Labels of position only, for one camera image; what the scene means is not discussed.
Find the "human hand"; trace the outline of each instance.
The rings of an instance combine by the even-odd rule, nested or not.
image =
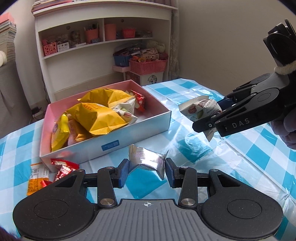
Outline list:
[[[296,150],[296,108],[291,110],[282,121],[272,121],[270,126],[287,147]]]

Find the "white bookshelf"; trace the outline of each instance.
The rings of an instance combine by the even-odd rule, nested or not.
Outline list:
[[[174,10],[175,7],[138,0],[85,0],[34,12],[39,61],[50,101],[60,99],[61,91],[71,95],[112,83],[113,53],[123,44],[153,39],[164,43],[165,52],[170,54],[171,13]],[[93,23],[99,24],[100,42],[44,56],[42,39],[79,30],[81,42],[85,42],[83,27]],[[108,23],[115,23],[117,30],[126,27],[150,30],[153,37],[106,41],[104,25]]]
[[[102,42],[98,42],[98,43],[94,43],[94,44],[86,44],[86,45],[82,45],[82,46],[79,46],[79,47],[76,47],[76,48],[67,49],[67,50],[64,50],[64,51],[60,51],[60,52],[45,56],[44,59],[47,59],[47,58],[50,58],[50,57],[53,57],[53,56],[56,56],[56,55],[59,55],[59,54],[62,54],[62,53],[66,53],[66,52],[69,52],[69,51],[82,49],[82,48],[86,48],[86,47],[91,47],[91,46],[95,46],[95,45],[99,45],[99,44],[107,44],[107,43],[115,43],[115,42],[123,42],[123,41],[135,41],[135,40],[143,40],[143,39],[153,39],[153,38],[116,39],[116,40],[102,41]]]

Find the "wall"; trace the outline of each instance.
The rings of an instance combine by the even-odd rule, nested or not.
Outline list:
[[[34,17],[31,13],[33,3],[34,0],[18,0],[7,10],[17,25],[15,37],[17,71],[30,106],[45,100]]]
[[[180,76],[228,94],[275,62],[267,32],[296,16],[277,0],[179,0]]]

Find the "gray textured grip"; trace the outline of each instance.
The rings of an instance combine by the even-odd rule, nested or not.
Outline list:
[[[93,223],[64,241],[229,241],[210,230],[194,210],[173,200],[122,200],[101,210]],[[264,241],[276,241],[274,236]]]

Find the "plastic tablecloth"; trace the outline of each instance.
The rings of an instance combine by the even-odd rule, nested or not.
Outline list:
[[[172,110],[168,131],[150,137],[137,146],[165,153],[177,166],[189,166],[207,173],[217,168],[271,196],[284,210],[283,222],[276,234],[279,240],[296,238],[296,152],[289,149],[264,124],[228,137],[215,133],[208,142],[203,133],[192,129],[192,122],[178,110],[178,104],[200,95],[220,100],[221,94],[193,80],[177,79],[144,87]],[[0,140],[0,225],[17,233],[12,220],[15,205],[26,197],[30,165],[40,162],[39,144],[43,120],[17,130]],[[106,166],[117,166],[128,158],[128,147],[82,163],[86,173]],[[178,200],[180,189],[169,187],[156,172],[136,169],[122,189],[115,189],[118,201],[129,199]],[[205,188],[199,188],[198,200],[207,199]],[[89,188],[87,198],[96,202],[96,188]]]

